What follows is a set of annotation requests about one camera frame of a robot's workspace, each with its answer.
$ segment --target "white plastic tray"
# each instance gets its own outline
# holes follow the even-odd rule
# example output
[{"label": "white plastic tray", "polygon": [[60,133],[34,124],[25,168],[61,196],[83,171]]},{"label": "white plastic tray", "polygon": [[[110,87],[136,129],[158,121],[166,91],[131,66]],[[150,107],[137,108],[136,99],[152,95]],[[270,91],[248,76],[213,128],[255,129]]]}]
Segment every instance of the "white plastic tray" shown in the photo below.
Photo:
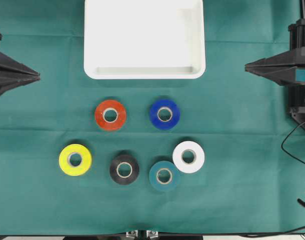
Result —
[{"label": "white plastic tray", "polygon": [[206,69],[203,0],[85,0],[93,79],[196,79]]}]

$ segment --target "teal tape roll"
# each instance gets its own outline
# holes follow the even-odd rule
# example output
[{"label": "teal tape roll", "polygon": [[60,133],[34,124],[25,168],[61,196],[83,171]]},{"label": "teal tape roll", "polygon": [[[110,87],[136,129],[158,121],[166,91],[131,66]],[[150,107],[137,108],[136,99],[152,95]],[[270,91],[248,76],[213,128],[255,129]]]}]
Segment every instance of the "teal tape roll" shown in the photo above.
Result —
[{"label": "teal tape roll", "polygon": [[[162,180],[161,173],[168,172],[168,179]],[[168,192],[177,187],[180,181],[180,172],[176,166],[169,161],[157,162],[149,171],[150,184],[160,192]]]}]

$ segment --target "black tape roll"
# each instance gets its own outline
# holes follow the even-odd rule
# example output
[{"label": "black tape roll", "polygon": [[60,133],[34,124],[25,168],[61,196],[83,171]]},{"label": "black tape roll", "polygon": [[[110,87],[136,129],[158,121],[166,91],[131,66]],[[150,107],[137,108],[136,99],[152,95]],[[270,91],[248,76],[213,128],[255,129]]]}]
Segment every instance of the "black tape roll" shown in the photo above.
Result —
[{"label": "black tape roll", "polygon": [[[127,164],[130,166],[131,170],[128,176],[122,176],[119,174],[118,168],[122,164]],[[114,180],[116,183],[121,185],[128,185],[137,179],[139,175],[139,165],[133,156],[123,154],[112,160],[109,171],[112,180]]]}]

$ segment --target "white tape roll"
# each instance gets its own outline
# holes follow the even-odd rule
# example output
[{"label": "white tape roll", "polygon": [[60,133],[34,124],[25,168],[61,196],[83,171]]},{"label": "white tape roll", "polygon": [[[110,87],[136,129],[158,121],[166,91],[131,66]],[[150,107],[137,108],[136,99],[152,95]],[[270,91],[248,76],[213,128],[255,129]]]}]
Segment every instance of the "white tape roll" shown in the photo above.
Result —
[{"label": "white tape roll", "polygon": [[[185,152],[192,152],[194,158],[191,163],[183,160]],[[205,153],[202,147],[193,141],[183,141],[174,149],[172,160],[175,166],[183,173],[192,174],[202,168],[205,162]]]}]

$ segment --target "green fabric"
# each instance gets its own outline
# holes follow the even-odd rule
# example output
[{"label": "green fabric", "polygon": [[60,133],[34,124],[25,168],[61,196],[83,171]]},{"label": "green fabric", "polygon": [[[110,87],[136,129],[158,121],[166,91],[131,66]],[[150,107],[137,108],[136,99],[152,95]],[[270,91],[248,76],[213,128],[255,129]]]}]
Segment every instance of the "green fabric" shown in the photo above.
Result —
[{"label": "green fabric", "polygon": [[[296,0],[205,0],[206,73],[196,80],[93,80],[83,70],[83,0],[0,1],[0,51],[41,72],[41,81],[0,97],[0,235],[94,235],[149,229],[175,233],[279,232],[305,225],[305,166],[280,148],[295,126],[282,87],[244,64],[287,51]],[[149,106],[167,96],[179,124],[161,131]],[[100,130],[96,106],[127,108],[118,132]],[[155,191],[149,170],[192,139],[204,167]],[[93,156],[83,176],[65,175],[62,148],[82,143]],[[305,160],[305,133],[286,147]],[[128,186],[109,175],[122,150],[140,174]]]}]

